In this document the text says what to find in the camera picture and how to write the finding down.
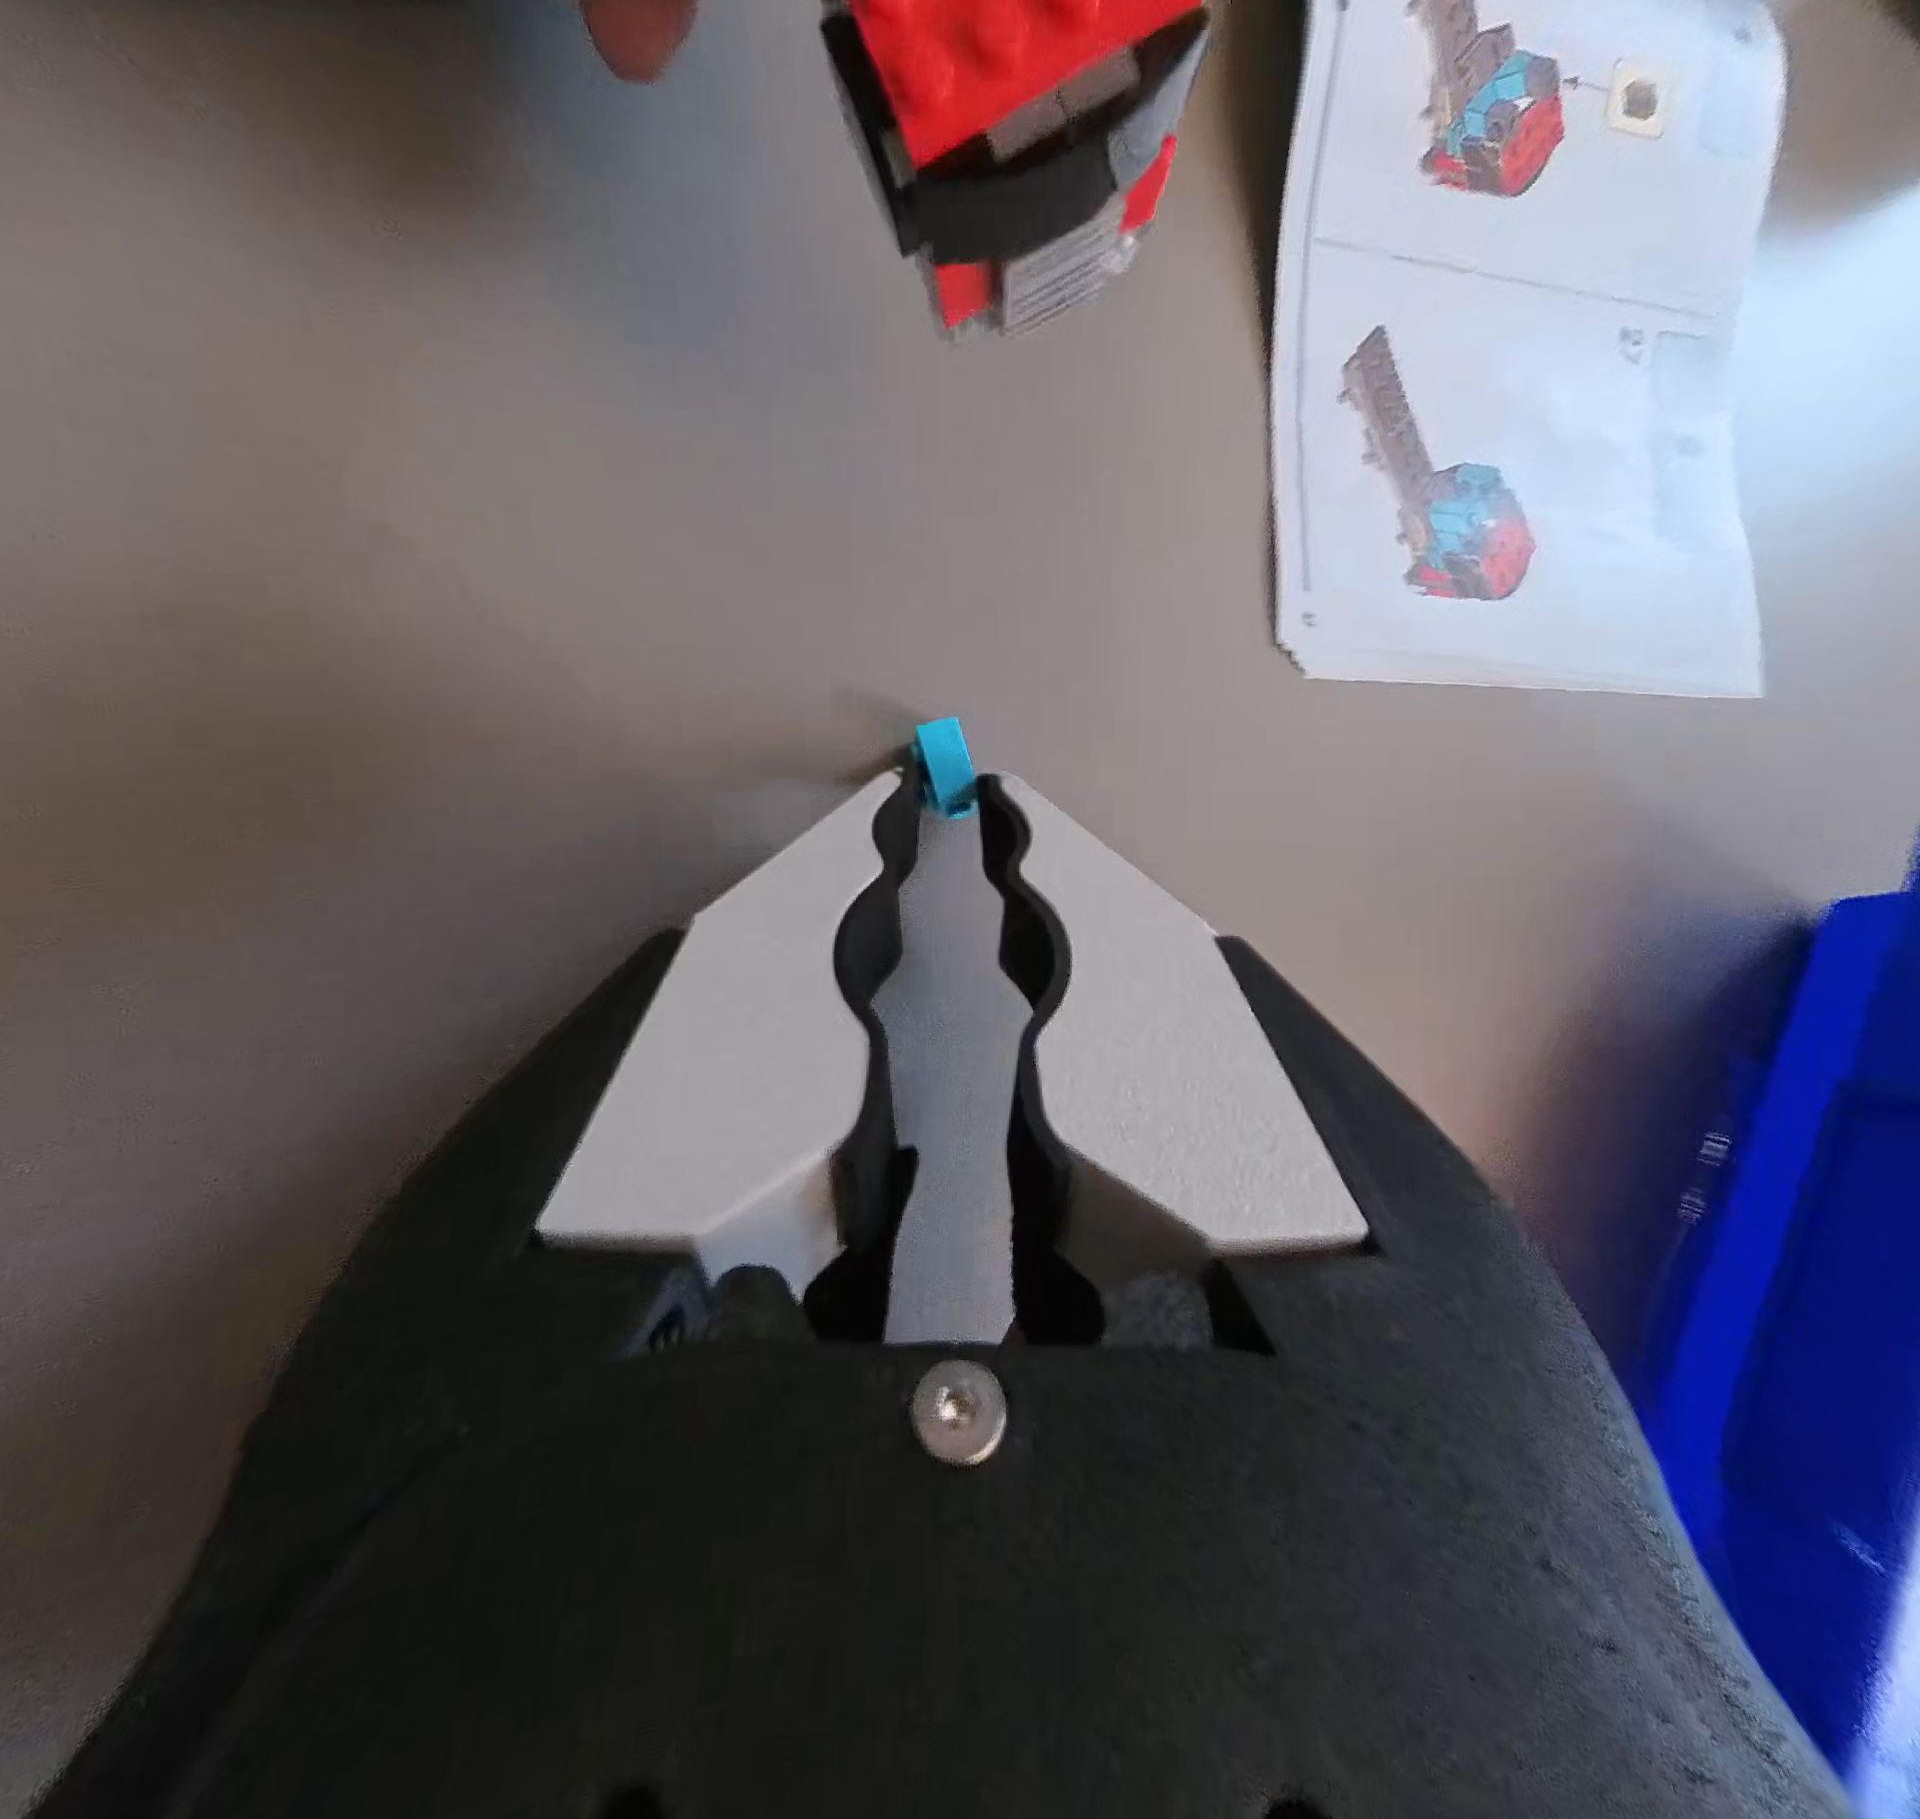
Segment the multicolour toy brick model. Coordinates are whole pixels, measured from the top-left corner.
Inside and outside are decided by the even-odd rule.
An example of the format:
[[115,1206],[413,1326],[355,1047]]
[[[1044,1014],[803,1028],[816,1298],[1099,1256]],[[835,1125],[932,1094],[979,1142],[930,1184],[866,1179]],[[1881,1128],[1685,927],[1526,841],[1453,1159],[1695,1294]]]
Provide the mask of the multicolour toy brick model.
[[947,342],[1127,271],[1172,177],[1209,0],[820,0],[832,77]]

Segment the toy brick instruction booklet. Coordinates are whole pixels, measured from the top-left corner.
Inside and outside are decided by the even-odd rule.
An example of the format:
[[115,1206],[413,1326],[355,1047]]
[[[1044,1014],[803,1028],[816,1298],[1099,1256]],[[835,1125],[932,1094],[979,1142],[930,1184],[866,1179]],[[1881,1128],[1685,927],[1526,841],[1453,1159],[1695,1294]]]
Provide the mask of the toy brick instruction booklet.
[[1269,348],[1306,677],[1763,691],[1730,353],[1784,95],[1759,0],[1307,0]]

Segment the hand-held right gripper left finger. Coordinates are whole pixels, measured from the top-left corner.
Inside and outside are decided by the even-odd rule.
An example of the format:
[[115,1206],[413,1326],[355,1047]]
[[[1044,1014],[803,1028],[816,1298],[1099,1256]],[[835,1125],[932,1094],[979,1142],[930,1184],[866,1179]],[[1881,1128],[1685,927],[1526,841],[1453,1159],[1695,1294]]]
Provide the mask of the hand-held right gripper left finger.
[[919,828],[915,781],[888,771],[690,921],[540,1245],[687,1260],[710,1285],[761,1269],[820,1338],[882,1339],[913,1157],[876,995]]

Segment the small teal toy brick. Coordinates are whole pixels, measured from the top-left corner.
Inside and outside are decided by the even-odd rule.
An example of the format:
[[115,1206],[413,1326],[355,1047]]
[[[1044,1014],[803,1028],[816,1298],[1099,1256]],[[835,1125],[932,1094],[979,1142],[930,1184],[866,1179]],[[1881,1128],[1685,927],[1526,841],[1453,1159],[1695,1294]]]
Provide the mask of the small teal toy brick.
[[947,824],[973,817],[976,769],[961,721],[954,714],[925,721],[913,729],[910,750],[925,811]]

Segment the blue plastic storage bin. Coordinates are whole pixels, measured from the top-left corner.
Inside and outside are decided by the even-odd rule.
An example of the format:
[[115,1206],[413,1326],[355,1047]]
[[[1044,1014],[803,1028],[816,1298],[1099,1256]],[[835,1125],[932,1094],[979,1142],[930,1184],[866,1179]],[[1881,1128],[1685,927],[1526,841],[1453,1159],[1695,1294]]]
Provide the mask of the blue plastic storage bin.
[[1680,1202],[1637,1412],[1858,1815],[1917,1814],[1917,890],[1832,904]]

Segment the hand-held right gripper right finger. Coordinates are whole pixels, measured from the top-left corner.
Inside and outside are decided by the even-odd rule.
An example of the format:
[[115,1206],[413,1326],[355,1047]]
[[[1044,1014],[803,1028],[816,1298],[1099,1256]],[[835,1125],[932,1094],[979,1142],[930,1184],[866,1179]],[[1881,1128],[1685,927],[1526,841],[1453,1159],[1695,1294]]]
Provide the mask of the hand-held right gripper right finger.
[[987,775],[979,813],[997,967],[1026,1007],[1016,1336],[1235,1345],[1230,1266],[1363,1256],[1368,1222],[1214,927],[1025,780]]

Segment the person's left hand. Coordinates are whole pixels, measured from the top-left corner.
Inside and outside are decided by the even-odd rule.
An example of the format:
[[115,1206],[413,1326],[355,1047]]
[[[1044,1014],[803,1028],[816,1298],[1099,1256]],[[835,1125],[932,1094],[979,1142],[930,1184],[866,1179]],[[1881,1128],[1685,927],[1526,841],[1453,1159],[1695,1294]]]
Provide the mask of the person's left hand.
[[659,77],[681,53],[697,0],[577,0],[589,43],[620,82]]

